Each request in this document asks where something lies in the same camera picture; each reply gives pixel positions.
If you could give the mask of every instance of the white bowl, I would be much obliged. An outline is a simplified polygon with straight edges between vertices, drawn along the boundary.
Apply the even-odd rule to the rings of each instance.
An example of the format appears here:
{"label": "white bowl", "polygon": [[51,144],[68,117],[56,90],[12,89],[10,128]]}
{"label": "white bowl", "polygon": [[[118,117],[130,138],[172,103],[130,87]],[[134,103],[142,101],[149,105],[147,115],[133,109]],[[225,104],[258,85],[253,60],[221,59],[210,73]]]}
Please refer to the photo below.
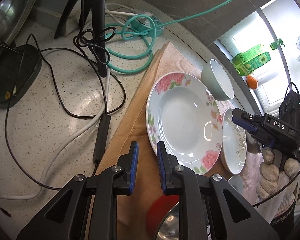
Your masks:
{"label": "white bowl", "polygon": [[243,180],[239,175],[234,175],[228,180],[229,184],[234,187],[236,191],[242,195],[243,193]]}
{"label": "white bowl", "polygon": [[223,142],[221,161],[232,174],[242,171],[247,156],[247,139],[243,128],[232,122],[232,110],[223,114]]}
{"label": "white bowl", "polygon": [[222,119],[213,96],[192,75],[171,72],[152,87],[146,105],[151,146],[163,141],[179,164],[203,175],[215,164],[222,144]]}
{"label": "white bowl", "polygon": [[209,89],[215,100],[225,101],[234,98],[231,81],[226,71],[216,60],[211,59],[203,67],[201,81]]}

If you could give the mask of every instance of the metal bowl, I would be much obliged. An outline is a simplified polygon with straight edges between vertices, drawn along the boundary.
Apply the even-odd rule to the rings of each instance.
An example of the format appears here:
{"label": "metal bowl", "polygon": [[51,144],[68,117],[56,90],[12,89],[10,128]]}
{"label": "metal bowl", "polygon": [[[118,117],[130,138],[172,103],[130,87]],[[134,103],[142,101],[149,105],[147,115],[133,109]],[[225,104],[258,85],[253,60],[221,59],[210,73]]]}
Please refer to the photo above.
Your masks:
{"label": "metal bowl", "polygon": [[35,0],[0,2],[0,41],[10,44],[25,22]]}
{"label": "metal bowl", "polygon": [[[207,225],[207,232],[210,232],[208,215],[204,206],[204,215]],[[155,240],[179,240],[179,203],[167,213],[162,219],[154,234]]]}

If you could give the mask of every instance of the soap bottle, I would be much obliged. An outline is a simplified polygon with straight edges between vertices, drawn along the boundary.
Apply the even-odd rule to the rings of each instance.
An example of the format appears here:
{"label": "soap bottle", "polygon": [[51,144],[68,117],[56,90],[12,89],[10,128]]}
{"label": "soap bottle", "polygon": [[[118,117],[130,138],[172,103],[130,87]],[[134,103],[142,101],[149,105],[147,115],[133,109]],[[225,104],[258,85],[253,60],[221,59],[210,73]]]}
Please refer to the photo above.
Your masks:
{"label": "soap bottle", "polygon": [[279,39],[278,42],[272,42],[268,48],[262,44],[258,44],[246,52],[235,55],[232,59],[235,69],[242,77],[251,74],[257,68],[271,60],[268,51],[270,51],[270,49],[274,51],[278,48],[279,44],[284,46],[283,41]]}

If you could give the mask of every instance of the tripod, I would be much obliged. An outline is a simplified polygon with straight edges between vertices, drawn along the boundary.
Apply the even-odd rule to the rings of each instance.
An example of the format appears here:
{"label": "tripod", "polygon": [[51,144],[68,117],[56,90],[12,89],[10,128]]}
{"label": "tripod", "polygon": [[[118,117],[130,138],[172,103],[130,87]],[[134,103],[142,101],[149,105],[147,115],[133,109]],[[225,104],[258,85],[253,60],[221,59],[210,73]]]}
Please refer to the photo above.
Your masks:
{"label": "tripod", "polygon": [[[58,38],[61,35],[61,30],[66,24],[66,20],[68,19],[74,5],[78,0],[68,0],[65,9],[62,12],[62,16],[59,20],[58,27],[56,29],[54,39]],[[84,16],[82,22],[82,12],[79,20],[79,27],[83,27],[86,23],[87,17],[89,15],[90,9],[92,11],[92,29],[94,33],[100,34],[102,33],[105,27],[105,5],[106,0],[84,0]],[[105,48],[105,42],[98,42],[98,46]],[[102,62],[106,62],[106,54],[103,49],[94,49],[95,53],[99,57],[101,61],[97,60],[98,72],[101,77],[106,77],[106,65]]]}

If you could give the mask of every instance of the gloved hand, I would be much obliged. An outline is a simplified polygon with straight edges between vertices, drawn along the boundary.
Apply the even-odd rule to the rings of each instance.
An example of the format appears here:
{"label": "gloved hand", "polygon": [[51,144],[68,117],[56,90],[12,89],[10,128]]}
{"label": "gloved hand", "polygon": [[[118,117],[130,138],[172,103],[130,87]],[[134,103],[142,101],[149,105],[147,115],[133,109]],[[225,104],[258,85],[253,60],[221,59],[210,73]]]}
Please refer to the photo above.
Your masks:
{"label": "gloved hand", "polygon": [[[256,188],[260,201],[283,188],[300,170],[300,163],[297,160],[288,159],[284,165],[284,171],[279,172],[279,169],[272,164],[276,152],[278,151],[270,148],[262,149],[264,162],[260,164],[261,177]],[[298,181],[300,181],[300,176],[277,196],[256,208],[268,223],[291,207],[295,200],[293,191]]]}

